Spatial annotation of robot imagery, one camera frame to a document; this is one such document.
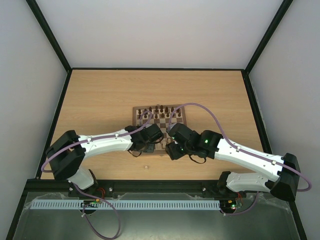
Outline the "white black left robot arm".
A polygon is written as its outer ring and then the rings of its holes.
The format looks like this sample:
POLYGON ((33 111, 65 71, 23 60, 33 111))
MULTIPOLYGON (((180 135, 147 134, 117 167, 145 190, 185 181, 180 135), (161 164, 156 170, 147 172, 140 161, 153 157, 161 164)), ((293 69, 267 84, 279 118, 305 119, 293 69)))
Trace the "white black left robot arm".
POLYGON ((69 181, 81 190, 88 190, 97 181, 91 170, 81 167, 85 159, 110 152, 143 152, 163 138, 156 124, 130 125, 100 135, 78 135, 68 130, 46 150, 47 161, 41 170, 47 172, 45 167, 49 164, 49 172, 56 181, 69 181))

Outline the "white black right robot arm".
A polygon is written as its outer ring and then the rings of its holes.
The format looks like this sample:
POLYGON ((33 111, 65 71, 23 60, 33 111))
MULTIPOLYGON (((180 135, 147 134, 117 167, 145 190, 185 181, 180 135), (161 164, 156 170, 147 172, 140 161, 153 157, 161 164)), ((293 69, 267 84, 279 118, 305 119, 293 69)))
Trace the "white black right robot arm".
POLYGON ((172 160, 183 156, 197 156, 204 160, 216 159, 231 162, 252 173, 224 172, 221 174, 218 191, 229 196, 233 192, 266 192, 274 197, 292 202, 296 199, 299 183, 297 158, 287 153, 284 156, 269 155, 235 142, 228 143, 222 134, 205 130, 201 134, 185 125, 170 129, 173 139, 165 147, 172 160))

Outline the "wooden chess board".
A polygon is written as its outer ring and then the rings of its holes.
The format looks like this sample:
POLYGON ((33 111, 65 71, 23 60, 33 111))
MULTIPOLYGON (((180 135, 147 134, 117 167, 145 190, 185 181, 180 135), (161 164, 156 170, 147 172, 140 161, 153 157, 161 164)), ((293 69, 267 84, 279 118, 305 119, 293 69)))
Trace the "wooden chess board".
POLYGON ((140 153, 141 156, 163 156, 166 154, 165 148, 162 147, 162 142, 170 144, 174 140, 167 134, 167 128, 169 125, 170 117, 172 111, 177 108, 179 104, 167 104, 167 105, 146 105, 146 106, 134 106, 132 108, 132 124, 137 126, 142 126, 149 118, 149 114, 142 116, 145 110, 151 111, 153 114, 150 124, 157 124, 163 133, 163 139, 161 141, 157 140, 155 143, 155 149, 153 153, 140 153))

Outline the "black front mounting rail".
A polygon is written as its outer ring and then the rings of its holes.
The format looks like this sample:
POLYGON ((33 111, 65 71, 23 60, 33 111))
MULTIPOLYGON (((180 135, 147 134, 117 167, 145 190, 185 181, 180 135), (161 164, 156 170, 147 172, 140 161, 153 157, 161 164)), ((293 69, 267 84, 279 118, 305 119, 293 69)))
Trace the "black front mounting rail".
MULTIPOLYGON (((67 192, 70 197, 86 197, 66 180, 29 179, 25 189, 30 192, 67 192)), ((220 185, 218 180, 98 180, 83 192, 105 198, 117 198, 124 194, 187 194, 192 197, 234 200, 238 197, 245 198, 255 190, 232 192, 220 185)))

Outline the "black left frame post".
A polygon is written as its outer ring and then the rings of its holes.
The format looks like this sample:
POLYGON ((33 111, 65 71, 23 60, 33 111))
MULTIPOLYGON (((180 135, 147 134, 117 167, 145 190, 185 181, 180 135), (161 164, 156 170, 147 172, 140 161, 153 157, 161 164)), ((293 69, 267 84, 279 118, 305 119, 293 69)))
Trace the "black left frame post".
POLYGON ((69 64, 63 50, 58 43, 50 25, 48 24, 41 8, 39 7, 36 0, 26 0, 27 5, 29 6, 31 12, 36 18, 39 26, 41 27, 43 33, 45 34, 47 40, 49 41, 51 47, 53 48, 55 54, 57 55, 59 61, 61 62, 64 70, 69 73, 72 70, 71 65, 69 64))

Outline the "black frame post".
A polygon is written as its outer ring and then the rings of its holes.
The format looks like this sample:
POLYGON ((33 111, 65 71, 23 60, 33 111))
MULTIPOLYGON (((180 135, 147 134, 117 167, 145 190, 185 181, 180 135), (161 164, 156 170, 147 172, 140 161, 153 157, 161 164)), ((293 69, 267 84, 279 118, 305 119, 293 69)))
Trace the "black frame post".
POLYGON ((61 62, 64 70, 69 73, 72 70, 71 65, 69 64, 63 50, 58 43, 50 25, 48 24, 41 8, 39 7, 36 0, 26 0, 27 5, 29 6, 31 12, 36 18, 39 26, 41 27, 43 33, 45 34, 47 40, 49 41, 51 47, 53 48, 55 54, 57 55, 59 61, 61 62))
POLYGON ((278 28, 279 24, 286 15, 292 3, 293 0, 283 0, 281 2, 278 10, 272 18, 272 21, 270 22, 267 30, 265 31, 263 37, 261 38, 257 48, 255 49, 252 57, 250 58, 245 68, 245 72, 247 75, 249 75, 250 72, 253 70, 258 59, 260 58, 261 54, 263 53, 264 49, 266 48, 267 44, 269 43, 270 39, 272 38, 273 34, 275 33, 276 29, 278 28))

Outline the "black right frame post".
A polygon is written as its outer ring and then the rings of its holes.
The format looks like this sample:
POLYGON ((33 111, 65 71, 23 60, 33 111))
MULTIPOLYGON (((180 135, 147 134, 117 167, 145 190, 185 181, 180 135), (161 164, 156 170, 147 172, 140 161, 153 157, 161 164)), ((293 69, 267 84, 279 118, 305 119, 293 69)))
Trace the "black right frame post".
POLYGON ((275 33, 276 29, 278 28, 279 24, 286 15, 292 3, 293 0, 283 0, 281 2, 278 10, 272 18, 272 21, 270 22, 267 30, 265 31, 263 37, 261 38, 257 48, 255 49, 252 57, 250 58, 245 68, 245 72, 247 75, 249 75, 250 72, 253 70, 258 59, 260 58, 261 54, 263 53, 264 49, 266 48, 267 44, 269 43, 270 39, 272 38, 273 34, 275 33))

